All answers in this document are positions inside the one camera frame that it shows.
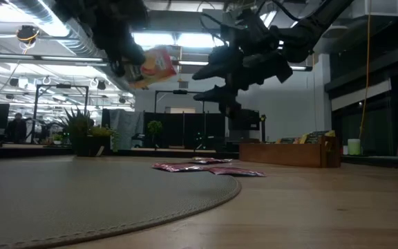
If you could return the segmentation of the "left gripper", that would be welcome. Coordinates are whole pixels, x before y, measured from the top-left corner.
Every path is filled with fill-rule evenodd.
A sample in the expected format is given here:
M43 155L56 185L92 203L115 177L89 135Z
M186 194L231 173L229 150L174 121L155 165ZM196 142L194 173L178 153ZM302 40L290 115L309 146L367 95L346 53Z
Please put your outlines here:
M132 78L133 65L143 64L145 56L131 35L131 24L146 24L145 6L128 6L112 10L108 6L98 6L93 10L93 42L104 50L111 61L111 70L118 77Z

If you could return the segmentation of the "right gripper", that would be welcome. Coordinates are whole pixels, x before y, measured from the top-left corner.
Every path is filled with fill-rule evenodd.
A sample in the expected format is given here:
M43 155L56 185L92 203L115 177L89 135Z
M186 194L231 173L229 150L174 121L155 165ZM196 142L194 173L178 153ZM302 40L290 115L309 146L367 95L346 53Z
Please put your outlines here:
M193 80L221 77L231 87L247 90L250 85L261 85L271 77L283 83L292 76L290 65L278 49L279 40L253 10L243 10L234 26L221 26L221 37L229 44L215 49L208 65L194 73ZM193 98L217 103L219 111L228 118L235 118L241 110L236 94L224 86L215 86Z

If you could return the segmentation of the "orange tea bag packet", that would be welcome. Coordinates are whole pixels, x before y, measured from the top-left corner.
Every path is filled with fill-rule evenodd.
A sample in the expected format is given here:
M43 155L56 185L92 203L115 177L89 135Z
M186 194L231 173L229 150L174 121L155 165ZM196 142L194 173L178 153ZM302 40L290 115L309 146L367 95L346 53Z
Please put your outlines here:
M145 89L177 75L166 46L157 46L144 52L142 65L126 65L126 81L133 89Z

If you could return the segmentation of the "wooden compartment tray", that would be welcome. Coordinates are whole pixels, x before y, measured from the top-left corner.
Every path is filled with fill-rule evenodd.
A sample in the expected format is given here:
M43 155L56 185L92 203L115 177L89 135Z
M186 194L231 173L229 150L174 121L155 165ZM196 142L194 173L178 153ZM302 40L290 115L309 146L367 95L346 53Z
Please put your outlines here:
M338 168L341 150L335 137L323 136L317 144L241 143L239 159L251 163L265 163L313 168Z

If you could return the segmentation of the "round grey mat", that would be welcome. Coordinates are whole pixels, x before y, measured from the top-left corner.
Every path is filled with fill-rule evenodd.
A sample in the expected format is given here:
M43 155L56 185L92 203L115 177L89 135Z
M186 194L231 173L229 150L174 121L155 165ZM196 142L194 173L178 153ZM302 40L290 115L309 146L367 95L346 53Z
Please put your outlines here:
M238 195L231 176L149 163L0 160L0 249L48 248L183 219Z

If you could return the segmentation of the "grey cloth cover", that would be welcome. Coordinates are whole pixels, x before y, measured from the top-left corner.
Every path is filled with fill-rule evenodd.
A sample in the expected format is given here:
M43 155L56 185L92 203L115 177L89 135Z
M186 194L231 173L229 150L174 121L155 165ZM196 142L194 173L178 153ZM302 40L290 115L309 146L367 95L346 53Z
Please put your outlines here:
M123 109L110 110L110 126L117 134L113 146L117 150L131 150L141 147L141 140L134 140L137 134L143 134L144 114L142 112L125 111Z

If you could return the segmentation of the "black stand pole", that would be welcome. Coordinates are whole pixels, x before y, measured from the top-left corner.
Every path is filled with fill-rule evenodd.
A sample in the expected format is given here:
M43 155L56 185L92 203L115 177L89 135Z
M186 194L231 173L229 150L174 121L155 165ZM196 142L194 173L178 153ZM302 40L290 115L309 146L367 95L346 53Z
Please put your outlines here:
M261 142L266 143L266 135L265 135L265 121L266 121L266 115L262 114L260 116L260 134L261 134Z

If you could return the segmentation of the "small green plant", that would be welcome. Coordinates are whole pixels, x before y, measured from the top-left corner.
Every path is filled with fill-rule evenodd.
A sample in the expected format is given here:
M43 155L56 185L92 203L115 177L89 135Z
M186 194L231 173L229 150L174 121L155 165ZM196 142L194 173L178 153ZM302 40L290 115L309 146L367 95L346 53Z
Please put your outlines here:
M152 120L147 124L147 131L151 138L151 143L154 148L158 148L158 138L162 133L163 126L158 120Z

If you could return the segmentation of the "black partition panels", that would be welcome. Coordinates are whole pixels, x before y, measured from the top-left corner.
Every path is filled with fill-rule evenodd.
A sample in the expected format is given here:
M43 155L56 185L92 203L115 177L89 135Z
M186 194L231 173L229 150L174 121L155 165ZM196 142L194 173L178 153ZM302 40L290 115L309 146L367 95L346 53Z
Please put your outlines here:
M145 113L144 147L154 148L147 131L152 120L162 123L158 148L181 147L183 149L212 150L225 137L225 117L219 113Z

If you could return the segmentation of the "potted green plant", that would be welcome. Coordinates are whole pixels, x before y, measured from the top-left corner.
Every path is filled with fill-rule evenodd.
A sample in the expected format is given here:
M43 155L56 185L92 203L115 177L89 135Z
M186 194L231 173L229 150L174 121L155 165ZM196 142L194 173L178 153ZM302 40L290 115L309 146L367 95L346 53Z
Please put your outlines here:
M100 157L117 151L119 134L110 127L95 126L88 111L65 110L65 129L77 156Z

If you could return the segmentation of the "person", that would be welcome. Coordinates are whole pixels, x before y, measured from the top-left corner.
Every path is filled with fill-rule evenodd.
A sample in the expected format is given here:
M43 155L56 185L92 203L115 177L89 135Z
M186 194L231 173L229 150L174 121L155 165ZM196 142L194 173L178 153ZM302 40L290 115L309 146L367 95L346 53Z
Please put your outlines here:
M6 128L6 138L8 142L24 143L27 136L26 121L21 113L16 113L14 120L8 123Z

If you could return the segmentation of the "green cup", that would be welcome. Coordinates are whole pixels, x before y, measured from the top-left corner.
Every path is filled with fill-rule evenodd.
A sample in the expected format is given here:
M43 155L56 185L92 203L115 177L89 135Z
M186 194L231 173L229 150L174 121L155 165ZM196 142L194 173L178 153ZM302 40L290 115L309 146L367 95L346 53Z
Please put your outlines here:
M361 140L358 138L348 139L348 154L350 156L361 155Z

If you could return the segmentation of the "white ceiling box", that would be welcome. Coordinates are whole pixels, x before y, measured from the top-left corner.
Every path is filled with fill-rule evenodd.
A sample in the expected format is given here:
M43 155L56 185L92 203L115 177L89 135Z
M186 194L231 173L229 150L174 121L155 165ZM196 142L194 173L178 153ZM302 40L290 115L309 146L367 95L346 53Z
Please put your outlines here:
M353 19L368 15L398 17L398 0L354 0L350 7Z

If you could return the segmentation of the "black station frame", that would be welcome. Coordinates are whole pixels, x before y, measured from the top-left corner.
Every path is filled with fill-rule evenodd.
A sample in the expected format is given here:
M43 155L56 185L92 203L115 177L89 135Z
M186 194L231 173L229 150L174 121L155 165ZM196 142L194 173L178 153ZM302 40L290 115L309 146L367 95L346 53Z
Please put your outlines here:
M38 101L39 97L43 95L43 91L41 91L42 87L46 87L49 89L50 87L55 87L57 89L71 89L71 88L79 88L79 89L85 89L85 103L84 103L84 115L89 117L89 112L87 109L88 106L88 87L87 86L76 86L76 85L71 85L71 84L50 84L50 85L45 85L45 84L38 84L37 89L35 92L35 105L34 105L34 114L33 114L33 126L36 125L38 122L37 120L37 108L38 108ZM87 133L88 133L88 124L86 125L86 128L84 129L77 129L76 125L74 124L74 132L70 134L70 141L71 142L76 142L77 144L83 144L85 140L87 139Z
M184 89L177 89L172 91L161 91L156 90L154 94L154 104L153 104L153 112L158 112L158 102L161 101L166 94L173 94L173 95L192 95L192 94L199 94L198 91L187 91ZM185 114L185 113L193 113L196 110L193 107L166 107L164 113L168 111L170 114Z

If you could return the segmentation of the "black aluminium table frame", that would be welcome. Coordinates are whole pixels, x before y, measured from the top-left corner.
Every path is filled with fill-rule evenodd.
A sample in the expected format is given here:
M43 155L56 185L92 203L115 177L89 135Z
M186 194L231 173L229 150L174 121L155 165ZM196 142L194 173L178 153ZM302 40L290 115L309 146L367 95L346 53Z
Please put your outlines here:
M0 147L0 159L27 158L27 157L49 157L49 156L76 156L70 147ZM100 156L137 156L158 158L217 158L217 159L239 159L239 153L233 152L205 152L187 150L119 150L117 152L103 151Z

